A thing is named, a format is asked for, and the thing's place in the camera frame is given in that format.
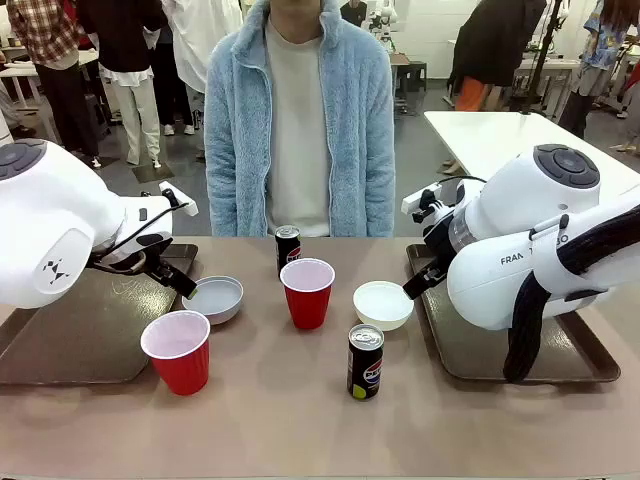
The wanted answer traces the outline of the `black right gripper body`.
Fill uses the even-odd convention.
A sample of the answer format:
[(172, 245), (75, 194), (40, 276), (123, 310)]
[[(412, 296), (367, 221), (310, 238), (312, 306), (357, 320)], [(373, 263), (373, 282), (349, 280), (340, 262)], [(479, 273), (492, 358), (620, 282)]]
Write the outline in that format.
[(452, 219), (453, 214), (448, 213), (423, 231), (424, 243), (433, 256), (431, 265), (441, 273), (448, 271), (452, 260), (457, 254), (449, 239), (449, 225)]

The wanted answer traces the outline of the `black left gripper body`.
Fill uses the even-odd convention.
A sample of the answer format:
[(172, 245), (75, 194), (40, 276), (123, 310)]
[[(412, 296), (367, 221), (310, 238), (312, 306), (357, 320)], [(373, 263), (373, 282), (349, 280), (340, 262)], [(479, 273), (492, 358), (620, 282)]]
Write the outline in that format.
[(168, 283), (173, 278), (173, 267), (162, 258), (168, 246), (169, 243), (148, 246), (115, 263), (107, 261), (104, 254), (92, 253), (89, 268), (124, 276), (145, 274), (158, 283)]

